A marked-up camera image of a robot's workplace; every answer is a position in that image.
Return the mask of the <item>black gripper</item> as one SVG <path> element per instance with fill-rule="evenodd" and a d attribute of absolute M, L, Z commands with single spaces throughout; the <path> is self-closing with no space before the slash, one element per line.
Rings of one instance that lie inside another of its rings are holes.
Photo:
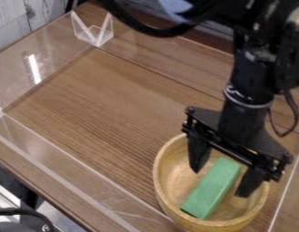
<path fill-rule="evenodd" d="M 274 92 L 268 88 L 224 89 L 221 111 L 189 106 L 182 132 L 188 136 L 188 164 L 194 173 L 204 167 L 212 150 L 221 151 L 248 167 L 234 195 L 248 198 L 264 181 L 278 181 L 292 154 L 265 129 L 272 117 Z"/>

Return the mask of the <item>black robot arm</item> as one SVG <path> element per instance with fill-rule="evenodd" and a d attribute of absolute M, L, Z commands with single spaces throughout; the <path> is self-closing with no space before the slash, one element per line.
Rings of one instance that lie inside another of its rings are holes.
<path fill-rule="evenodd" d="M 234 63 L 222 110 L 186 107 L 182 131 L 190 169 L 200 171 L 210 150 L 221 151 L 248 167 L 236 195 L 249 197 L 262 182 L 280 180 L 292 163 L 292 154 L 266 133 L 265 123 L 273 121 L 276 95 L 285 98 L 299 119 L 292 97 L 299 87 L 299 0 L 160 0 L 178 21 L 168 28 L 144 24 L 116 0 L 100 2 L 122 23 L 154 37 L 178 36 L 204 21 L 232 28 Z"/>

